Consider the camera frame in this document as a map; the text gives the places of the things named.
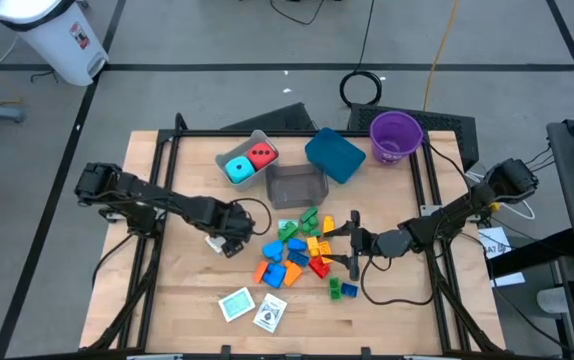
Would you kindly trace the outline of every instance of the trash can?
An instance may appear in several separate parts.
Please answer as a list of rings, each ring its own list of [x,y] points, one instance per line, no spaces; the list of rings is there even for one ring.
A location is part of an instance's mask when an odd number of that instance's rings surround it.
[[[0,22],[71,84],[91,84],[109,61],[75,0],[0,0]]]

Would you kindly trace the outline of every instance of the wooden tabletop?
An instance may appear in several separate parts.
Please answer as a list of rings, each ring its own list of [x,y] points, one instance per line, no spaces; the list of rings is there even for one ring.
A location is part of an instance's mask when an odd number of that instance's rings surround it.
[[[149,177],[156,135],[156,132],[132,133],[124,171],[142,179]],[[438,151],[454,160],[459,158],[452,132],[431,132],[430,138]],[[269,205],[264,181],[243,193],[236,192],[214,163],[216,154],[232,149],[242,140],[237,137],[182,138],[173,190],[187,196],[213,196],[223,201],[255,197]],[[304,146],[309,140],[306,137],[271,138],[280,151],[281,165],[307,163]],[[329,195],[319,207],[319,214],[333,215],[339,226],[348,220],[350,210],[355,209],[361,213],[362,226],[376,233],[418,216],[409,161],[395,166],[380,165],[371,156],[369,138],[348,140],[365,151],[367,158],[347,184],[339,185],[329,179]],[[429,200],[429,185],[420,151],[418,158],[425,197]],[[443,201],[447,203],[464,194],[465,184],[453,166],[439,156],[434,156],[434,162]],[[167,155],[163,156],[160,179],[165,177],[166,163]],[[241,204],[256,220],[256,230],[264,229],[267,224],[264,209],[252,202]],[[221,345],[228,344],[234,353],[256,354],[358,354],[364,346],[371,347],[373,354],[441,353],[433,304],[375,306],[360,292],[356,299],[343,298],[332,303],[327,278],[319,279],[309,268],[292,287],[276,290],[264,283],[254,283],[252,274],[258,262],[263,260],[261,247],[276,240],[277,219],[298,218],[306,209],[271,210],[274,219],[271,230],[263,236],[253,236],[245,249],[231,259],[216,255],[204,242],[205,234],[185,224],[180,217],[168,218],[147,352],[218,353]],[[473,225],[467,225],[464,232],[478,237]],[[109,225],[103,251],[111,249],[125,234],[125,224]],[[349,237],[337,237],[330,243],[335,254],[350,251]],[[135,244],[133,241],[125,246],[99,271],[81,346],[96,340],[124,303]],[[465,307],[489,338],[504,347],[482,248],[471,239],[459,236],[453,242],[452,251]],[[383,259],[377,263],[386,265]],[[339,264],[331,265],[331,276],[349,281],[347,270]],[[218,300],[241,287],[249,289],[256,308],[227,323]],[[430,286],[424,255],[408,252],[404,257],[394,259],[391,269],[386,272],[370,268],[365,276],[365,287],[374,299],[381,301],[427,299]],[[252,323],[267,293],[288,303],[274,334]],[[446,301],[445,304],[452,347],[458,348],[453,314]],[[138,307],[130,345],[136,343],[140,315]]]

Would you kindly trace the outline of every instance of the dice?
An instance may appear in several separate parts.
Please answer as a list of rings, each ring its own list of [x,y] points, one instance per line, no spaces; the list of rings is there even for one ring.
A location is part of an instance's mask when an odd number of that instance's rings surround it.
[[[254,165],[256,171],[269,165],[277,156],[274,149],[265,142],[260,142],[247,151],[247,158]]]
[[[235,157],[225,165],[225,171],[234,184],[240,184],[254,174],[254,167],[244,156]]]

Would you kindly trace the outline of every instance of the gray floor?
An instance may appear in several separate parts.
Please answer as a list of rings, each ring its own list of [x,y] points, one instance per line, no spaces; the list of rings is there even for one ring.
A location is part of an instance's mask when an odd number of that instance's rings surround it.
[[[86,15],[103,39],[120,2],[90,3]],[[574,39],[574,0],[556,3]],[[277,4],[307,18],[317,2]],[[431,63],[450,7],[449,1],[376,0],[365,63]],[[303,27],[274,13],[265,0],[129,0],[109,54],[114,64],[353,63],[368,10],[367,1],[327,1],[314,24]],[[13,36],[0,25],[0,55]],[[44,61],[20,41],[6,63]],[[570,65],[574,60],[545,0],[461,0],[441,63]],[[95,211],[76,206],[72,194],[87,161],[120,163],[131,131],[171,127],[178,111],[190,128],[220,128],[302,101],[320,126],[344,128],[349,110],[337,92],[347,71],[329,69],[103,73],[8,356],[73,351],[78,345],[89,279],[106,230]],[[22,92],[28,116],[21,125],[0,122],[0,326],[86,91],[51,77],[32,84],[34,73],[1,72]],[[427,72],[376,73],[385,78],[382,105],[422,108]],[[372,91],[360,79],[348,84],[348,95],[357,102]],[[9,97],[0,84],[0,98]],[[574,71],[440,71],[429,109],[476,118],[482,164],[528,159],[546,147],[547,123],[574,118]],[[536,221],[499,216],[537,237],[569,226],[555,168],[539,172],[539,179],[529,200]],[[533,303],[535,292],[552,282],[549,267],[526,276],[527,284],[504,291],[555,335],[553,321]],[[560,354],[497,303],[510,349]]]

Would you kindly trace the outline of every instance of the purple basket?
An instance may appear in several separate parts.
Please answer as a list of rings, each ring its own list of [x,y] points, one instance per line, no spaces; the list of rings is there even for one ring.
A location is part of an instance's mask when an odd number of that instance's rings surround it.
[[[383,164],[395,164],[418,149],[423,130],[413,117],[388,111],[372,121],[369,137],[374,158]]]

